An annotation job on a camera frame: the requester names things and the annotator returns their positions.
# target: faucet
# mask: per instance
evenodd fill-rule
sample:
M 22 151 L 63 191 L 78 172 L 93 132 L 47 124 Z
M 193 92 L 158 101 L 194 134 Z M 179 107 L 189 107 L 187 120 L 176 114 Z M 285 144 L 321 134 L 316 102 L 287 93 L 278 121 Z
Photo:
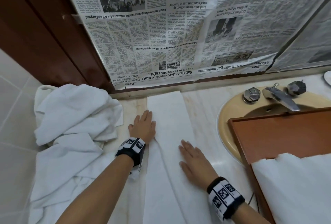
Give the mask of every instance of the faucet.
M 264 97 L 276 100 L 291 111 L 300 111 L 299 106 L 293 101 L 290 95 L 276 88 L 278 85 L 279 84 L 276 83 L 272 87 L 264 88 L 262 91 Z

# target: newspaper page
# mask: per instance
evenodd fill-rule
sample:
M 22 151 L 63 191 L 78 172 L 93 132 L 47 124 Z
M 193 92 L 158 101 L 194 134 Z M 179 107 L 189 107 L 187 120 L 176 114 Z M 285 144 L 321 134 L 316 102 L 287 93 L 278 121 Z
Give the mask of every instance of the newspaper page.
M 268 72 L 331 64 L 331 2 L 312 19 L 304 31 L 275 60 Z
M 72 0 L 116 89 L 265 71 L 320 0 Z

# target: bathroom wall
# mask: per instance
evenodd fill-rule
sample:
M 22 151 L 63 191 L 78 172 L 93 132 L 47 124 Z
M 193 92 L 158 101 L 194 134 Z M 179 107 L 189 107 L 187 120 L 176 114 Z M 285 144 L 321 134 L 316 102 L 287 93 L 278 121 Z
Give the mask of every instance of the bathroom wall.
M 0 224 L 26 224 L 38 147 L 34 94 L 41 84 L 0 49 Z

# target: white countertop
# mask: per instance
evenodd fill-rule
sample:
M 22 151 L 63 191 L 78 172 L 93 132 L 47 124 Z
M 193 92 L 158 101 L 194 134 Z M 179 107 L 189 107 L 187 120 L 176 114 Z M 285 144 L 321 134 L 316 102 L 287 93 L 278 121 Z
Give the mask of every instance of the white countertop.
M 272 86 L 276 82 L 281 86 L 287 86 L 295 80 L 304 80 L 309 92 L 331 99 L 331 87 L 324 81 L 322 74 L 182 92 L 198 147 L 211 162 L 218 175 L 229 180 L 247 202 L 252 195 L 252 188 L 245 168 L 227 151 L 217 133 L 217 116 L 220 108 L 230 98 L 251 87 Z M 142 114 L 147 109 L 146 98 L 122 100 L 121 104 L 124 109 L 124 125 L 117 128 L 118 138 L 105 145 L 105 151 L 116 150 L 129 137 L 127 126 L 133 122 L 137 114 Z M 142 223 L 147 157 L 148 149 L 145 151 L 139 179 L 126 183 L 109 223 Z M 250 205 L 257 209 L 255 197 Z

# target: black wrist strap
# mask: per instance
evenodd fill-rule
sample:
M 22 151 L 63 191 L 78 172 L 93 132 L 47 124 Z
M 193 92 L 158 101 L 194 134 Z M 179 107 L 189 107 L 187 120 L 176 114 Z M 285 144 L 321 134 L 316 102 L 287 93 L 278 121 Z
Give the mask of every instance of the black wrist strap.
M 215 179 L 207 188 L 209 203 L 214 206 L 221 220 L 230 219 L 244 197 L 223 177 Z
M 134 162 L 133 166 L 139 166 L 144 156 L 145 147 L 145 142 L 142 139 L 131 137 L 120 145 L 115 156 L 128 155 Z

